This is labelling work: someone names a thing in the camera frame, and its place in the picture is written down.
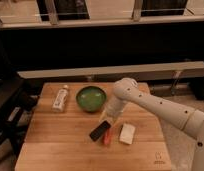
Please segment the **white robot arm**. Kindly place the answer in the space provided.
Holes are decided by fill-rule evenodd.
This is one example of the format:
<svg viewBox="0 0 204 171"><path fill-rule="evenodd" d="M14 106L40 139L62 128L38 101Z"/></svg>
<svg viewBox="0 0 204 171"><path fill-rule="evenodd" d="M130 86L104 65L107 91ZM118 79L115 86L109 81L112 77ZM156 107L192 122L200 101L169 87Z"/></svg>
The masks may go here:
<svg viewBox="0 0 204 171"><path fill-rule="evenodd" d="M138 88L135 79L123 78L113 84L112 96L104 107L100 121L107 120L113 125L129 102L139 105L195 139L191 171L204 171L204 112L145 93Z"/></svg>

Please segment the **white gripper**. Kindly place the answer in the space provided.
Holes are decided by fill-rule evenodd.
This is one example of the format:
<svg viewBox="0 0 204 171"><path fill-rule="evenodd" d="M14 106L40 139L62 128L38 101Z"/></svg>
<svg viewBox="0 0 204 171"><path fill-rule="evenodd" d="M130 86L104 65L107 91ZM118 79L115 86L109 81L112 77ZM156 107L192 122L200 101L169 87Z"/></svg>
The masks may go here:
<svg viewBox="0 0 204 171"><path fill-rule="evenodd" d="M111 97L106 103L99 121L107 121L109 124L114 124L123 113L126 104L127 102L124 100L118 99L117 97Z"/></svg>

